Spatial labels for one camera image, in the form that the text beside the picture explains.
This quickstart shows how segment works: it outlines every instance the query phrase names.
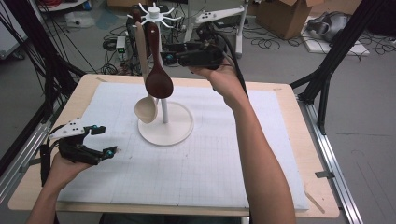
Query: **left hand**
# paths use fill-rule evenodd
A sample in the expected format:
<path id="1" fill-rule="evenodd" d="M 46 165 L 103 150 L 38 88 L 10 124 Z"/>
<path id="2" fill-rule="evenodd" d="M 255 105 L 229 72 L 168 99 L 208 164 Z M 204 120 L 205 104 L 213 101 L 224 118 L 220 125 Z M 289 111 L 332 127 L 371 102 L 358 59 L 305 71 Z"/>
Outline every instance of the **left hand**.
<path id="1" fill-rule="evenodd" d="M 58 152 L 53 158 L 46 185 L 57 190 L 64 189 L 80 172 L 89 167 L 91 165 L 87 163 L 64 159 Z"/>

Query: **white paper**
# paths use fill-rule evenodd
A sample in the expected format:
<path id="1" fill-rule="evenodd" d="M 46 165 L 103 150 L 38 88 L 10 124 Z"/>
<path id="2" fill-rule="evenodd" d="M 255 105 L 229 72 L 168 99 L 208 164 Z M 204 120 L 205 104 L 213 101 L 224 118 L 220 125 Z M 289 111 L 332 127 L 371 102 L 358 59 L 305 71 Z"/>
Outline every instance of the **white paper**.
<path id="1" fill-rule="evenodd" d="M 288 179 L 295 208 L 308 209 L 276 95 L 248 93 Z M 59 201 L 248 207 L 233 113 L 222 97 L 211 88 L 175 87 L 168 102 L 190 110 L 194 129 L 183 142 L 158 147 L 137 129 L 134 105 L 146 95 L 140 84 L 99 85 L 81 120 L 84 126 L 106 126 L 106 132 L 88 135 L 84 144 L 97 150 L 118 146 L 119 152 L 81 173 Z"/>

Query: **brown ladle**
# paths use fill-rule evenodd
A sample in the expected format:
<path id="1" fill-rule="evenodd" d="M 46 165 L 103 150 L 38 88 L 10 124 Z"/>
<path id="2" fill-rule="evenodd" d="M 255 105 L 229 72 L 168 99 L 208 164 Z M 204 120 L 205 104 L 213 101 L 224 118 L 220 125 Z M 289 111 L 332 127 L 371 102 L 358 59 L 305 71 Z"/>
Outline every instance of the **brown ladle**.
<path id="1" fill-rule="evenodd" d="M 148 25 L 148 42 L 151 47 L 154 66 L 146 78 L 146 90 L 148 94 L 156 98 L 168 98 L 172 95 L 174 86 L 172 79 L 161 67 L 160 31 L 158 30 L 158 26 L 153 22 Z"/>

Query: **stand base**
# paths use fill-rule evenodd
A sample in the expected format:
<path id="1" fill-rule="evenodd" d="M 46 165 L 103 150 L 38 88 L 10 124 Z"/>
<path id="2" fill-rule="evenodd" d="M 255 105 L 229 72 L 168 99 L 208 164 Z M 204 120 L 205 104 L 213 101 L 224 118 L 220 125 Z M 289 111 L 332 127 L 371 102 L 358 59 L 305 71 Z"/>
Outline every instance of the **stand base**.
<path id="1" fill-rule="evenodd" d="M 163 123 L 163 112 L 158 107 L 157 118 L 149 124 L 138 121 L 137 126 L 140 134 L 150 143 L 168 147 L 186 139 L 194 127 L 191 112 L 184 105 L 168 102 L 168 123 Z"/>

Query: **forearm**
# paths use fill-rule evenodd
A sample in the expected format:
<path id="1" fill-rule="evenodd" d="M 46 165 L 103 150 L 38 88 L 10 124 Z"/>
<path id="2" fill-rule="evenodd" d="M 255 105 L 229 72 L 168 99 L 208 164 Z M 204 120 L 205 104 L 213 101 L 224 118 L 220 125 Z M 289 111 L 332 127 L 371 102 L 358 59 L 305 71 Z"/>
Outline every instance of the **forearm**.
<path id="1" fill-rule="evenodd" d="M 248 100 L 232 107 L 254 223 L 295 223 L 289 185 Z"/>
<path id="2" fill-rule="evenodd" d="M 35 206 L 26 221 L 28 224 L 52 224 L 55 218 L 55 209 L 59 189 L 52 186 L 44 186 L 38 195 Z"/>

